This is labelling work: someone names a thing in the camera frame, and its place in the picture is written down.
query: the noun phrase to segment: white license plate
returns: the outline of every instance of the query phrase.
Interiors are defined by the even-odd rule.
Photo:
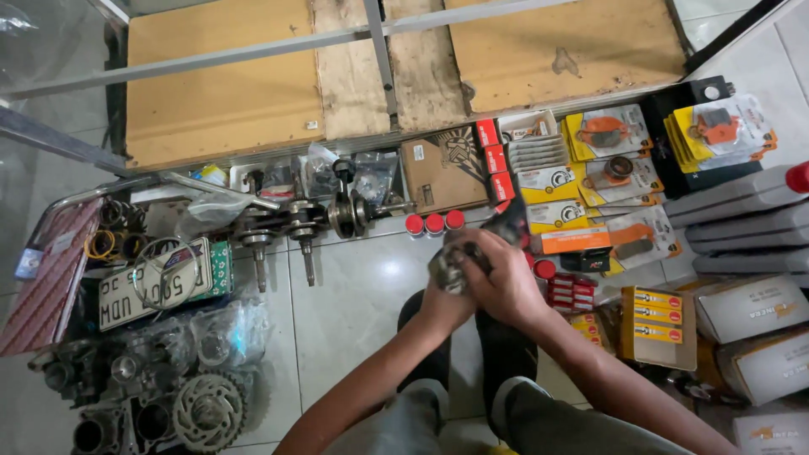
[[[190,296],[188,295],[188,287],[193,286],[194,283],[196,261],[186,259],[184,264],[177,266],[170,272],[171,275],[167,278],[168,283],[163,289],[162,296],[160,295],[160,271],[147,266],[145,263],[138,266],[137,272],[133,272],[134,268],[130,267],[102,280],[99,284],[100,330],[103,332],[158,311],[145,306],[135,293],[135,288],[132,284],[133,273],[137,273],[138,289],[145,290],[146,298],[166,309],[173,308],[188,299],[210,291],[213,280],[211,279],[210,244],[208,239],[202,237],[189,245],[195,251],[199,249],[201,253],[199,257],[201,273]],[[179,247],[161,254],[157,257],[156,262],[159,265],[165,265],[170,260],[175,262],[178,258],[187,255],[188,251],[184,247]]]

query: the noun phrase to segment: foot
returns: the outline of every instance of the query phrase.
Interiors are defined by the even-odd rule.
[[[483,348],[483,401],[492,424],[492,402],[500,385],[515,376],[536,378],[537,347],[517,329],[493,319],[487,312],[475,313],[477,334]]]
[[[402,330],[405,324],[410,321],[410,318],[418,313],[421,308],[421,300],[424,298],[424,290],[416,292],[404,303],[401,311],[399,312],[399,322],[396,331]],[[410,383],[416,379],[435,379],[444,386],[444,389],[450,389],[450,339],[444,341],[441,346],[430,355],[424,358],[414,370],[407,375],[407,377],[396,388],[396,392],[401,392]]]

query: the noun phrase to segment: wooden board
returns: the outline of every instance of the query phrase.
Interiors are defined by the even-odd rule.
[[[486,0],[446,0],[447,9]],[[674,83],[685,56],[665,0],[582,0],[450,26],[472,111]]]
[[[315,33],[365,25],[362,0],[314,0]],[[326,139],[387,133],[388,105],[371,40],[317,49]]]
[[[386,19],[443,9],[441,0],[383,0],[383,4]],[[449,29],[397,33],[388,39],[402,131],[435,130],[466,120]]]
[[[311,34],[308,0],[218,0],[132,19],[129,65]],[[131,168],[323,138],[315,50],[128,83]],[[307,129],[307,122],[318,127]]]

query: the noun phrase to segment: hand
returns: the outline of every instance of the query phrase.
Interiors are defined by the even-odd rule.
[[[526,267],[522,251],[482,229],[465,229],[458,241],[477,243],[492,265],[487,277],[469,257],[459,263],[472,296],[489,315],[520,329],[552,312],[536,285],[534,274]]]
[[[475,314],[477,305],[470,296],[456,296],[444,292],[433,283],[427,284],[421,309],[414,318],[448,337]]]

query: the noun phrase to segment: red cap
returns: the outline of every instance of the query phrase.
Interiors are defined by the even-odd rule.
[[[440,234],[444,230],[444,218],[437,213],[427,217],[426,220],[427,231],[430,234]]]
[[[556,274],[556,264],[543,259],[534,264],[534,276],[541,279],[551,279]]]
[[[460,210],[450,210],[444,217],[447,229],[461,229],[464,226],[464,213]]]
[[[795,193],[809,193],[809,161],[786,171],[786,186]]]
[[[404,228],[407,229],[407,232],[410,232],[410,234],[417,236],[424,232],[424,220],[421,219],[421,216],[410,215],[404,221]]]
[[[536,259],[534,259],[534,255],[529,253],[528,251],[523,251],[523,253],[525,253],[525,260],[528,262],[528,268],[533,269],[534,262],[536,262]]]

